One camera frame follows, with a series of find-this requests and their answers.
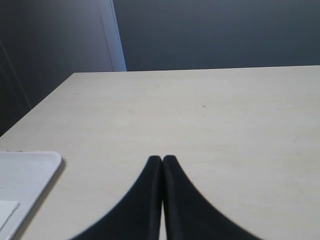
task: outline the paper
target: paper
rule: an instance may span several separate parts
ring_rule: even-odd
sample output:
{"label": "paper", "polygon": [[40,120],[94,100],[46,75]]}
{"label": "paper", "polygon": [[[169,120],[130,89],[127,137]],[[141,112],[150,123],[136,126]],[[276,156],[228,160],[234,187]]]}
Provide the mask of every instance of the paper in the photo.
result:
{"label": "paper", "polygon": [[0,201],[0,232],[18,207],[17,201]]}

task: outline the white desk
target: white desk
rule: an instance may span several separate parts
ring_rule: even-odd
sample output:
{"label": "white desk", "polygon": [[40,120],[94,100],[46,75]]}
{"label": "white desk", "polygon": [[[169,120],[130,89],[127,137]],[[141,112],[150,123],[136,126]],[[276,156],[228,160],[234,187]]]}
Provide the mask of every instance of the white desk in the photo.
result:
{"label": "white desk", "polygon": [[65,161],[22,226],[24,240],[83,231],[124,196],[149,155],[166,154],[252,233],[320,239],[320,66],[76,73],[0,149],[57,151]]}

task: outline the wall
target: wall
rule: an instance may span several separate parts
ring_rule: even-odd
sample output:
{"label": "wall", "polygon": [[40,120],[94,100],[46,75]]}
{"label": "wall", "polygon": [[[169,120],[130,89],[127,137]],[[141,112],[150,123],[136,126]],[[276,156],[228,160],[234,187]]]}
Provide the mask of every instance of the wall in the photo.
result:
{"label": "wall", "polygon": [[114,70],[98,0],[2,0],[0,41],[32,107],[74,72]]}
{"label": "wall", "polygon": [[319,0],[114,0],[129,71],[320,64]]}

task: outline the white tray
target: white tray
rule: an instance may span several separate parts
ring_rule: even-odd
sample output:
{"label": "white tray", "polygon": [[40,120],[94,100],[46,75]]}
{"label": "white tray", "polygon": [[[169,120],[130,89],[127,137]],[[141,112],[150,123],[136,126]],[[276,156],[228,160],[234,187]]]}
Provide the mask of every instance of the white tray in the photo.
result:
{"label": "white tray", "polygon": [[0,201],[19,202],[0,231],[0,240],[13,237],[61,162],[57,152],[0,151]]}

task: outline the desk surface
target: desk surface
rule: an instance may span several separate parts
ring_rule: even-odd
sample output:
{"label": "desk surface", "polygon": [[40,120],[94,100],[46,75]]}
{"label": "desk surface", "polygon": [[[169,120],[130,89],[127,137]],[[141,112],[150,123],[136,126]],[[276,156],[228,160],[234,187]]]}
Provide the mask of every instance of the desk surface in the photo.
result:
{"label": "desk surface", "polygon": [[73,74],[0,138],[1,150],[65,162],[18,235],[70,238],[124,196],[149,155],[173,154],[252,233],[320,239],[319,91],[320,66]]}

